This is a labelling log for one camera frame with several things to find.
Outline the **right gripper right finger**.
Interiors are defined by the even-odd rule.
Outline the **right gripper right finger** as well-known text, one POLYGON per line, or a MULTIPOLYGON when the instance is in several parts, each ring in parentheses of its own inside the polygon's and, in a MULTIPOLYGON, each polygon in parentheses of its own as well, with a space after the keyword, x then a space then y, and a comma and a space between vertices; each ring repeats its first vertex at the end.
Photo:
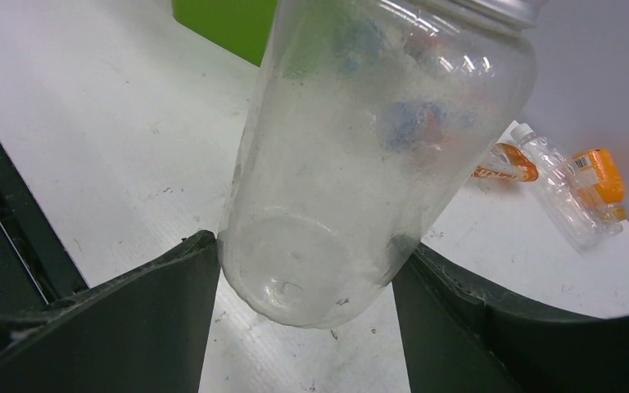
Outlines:
POLYGON ((519 295, 424 244, 395 242, 392 286, 413 392, 629 392, 629 315, 519 295))

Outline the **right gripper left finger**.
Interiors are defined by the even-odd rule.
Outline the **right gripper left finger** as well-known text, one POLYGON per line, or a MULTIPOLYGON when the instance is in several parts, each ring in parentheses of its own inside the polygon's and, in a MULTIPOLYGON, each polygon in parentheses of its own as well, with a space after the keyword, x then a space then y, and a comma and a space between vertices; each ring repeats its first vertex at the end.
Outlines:
POLYGON ((39 311, 0 314, 0 392, 196 392, 219 279, 202 230, 39 311))

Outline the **clear crushed bottle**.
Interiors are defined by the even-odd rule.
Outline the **clear crushed bottle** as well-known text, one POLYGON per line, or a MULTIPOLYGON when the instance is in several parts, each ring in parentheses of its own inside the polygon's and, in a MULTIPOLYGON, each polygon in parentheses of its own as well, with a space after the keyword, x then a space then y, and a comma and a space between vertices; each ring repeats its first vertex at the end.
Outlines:
POLYGON ((526 123, 513 128, 510 137, 536 166, 531 193, 570 246, 588 251, 622 233, 622 221, 595 189, 594 176, 564 148, 526 123))

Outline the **orange label slim bottle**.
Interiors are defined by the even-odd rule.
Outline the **orange label slim bottle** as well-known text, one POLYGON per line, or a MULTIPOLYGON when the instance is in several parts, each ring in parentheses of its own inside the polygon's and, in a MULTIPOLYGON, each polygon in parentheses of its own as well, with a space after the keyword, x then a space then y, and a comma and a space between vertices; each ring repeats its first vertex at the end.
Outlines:
POLYGON ((530 183, 538 179, 539 173, 535 164, 519 148, 498 142, 490 149, 472 176, 530 183))

